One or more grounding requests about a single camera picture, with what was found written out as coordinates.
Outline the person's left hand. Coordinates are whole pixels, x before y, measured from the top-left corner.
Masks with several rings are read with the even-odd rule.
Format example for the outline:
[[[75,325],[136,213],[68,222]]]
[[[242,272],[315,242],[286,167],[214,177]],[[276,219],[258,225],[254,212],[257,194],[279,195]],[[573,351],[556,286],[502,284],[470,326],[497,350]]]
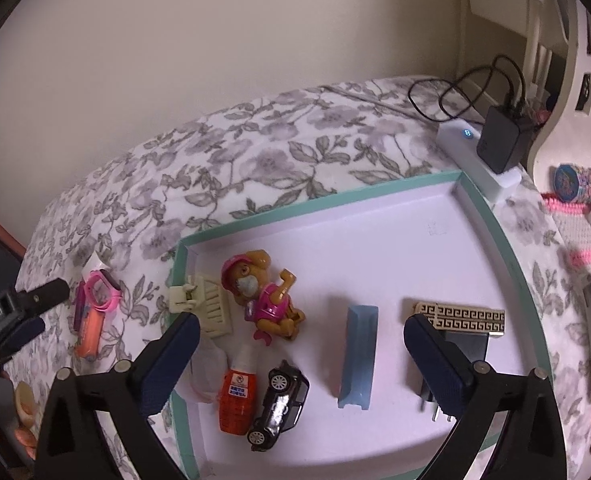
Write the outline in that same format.
[[[26,382],[17,386],[0,377],[0,462],[9,469],[20,467],[33,471],[34,460],[16,437],[20,428],[31,430],[35,425],[37,403]]]

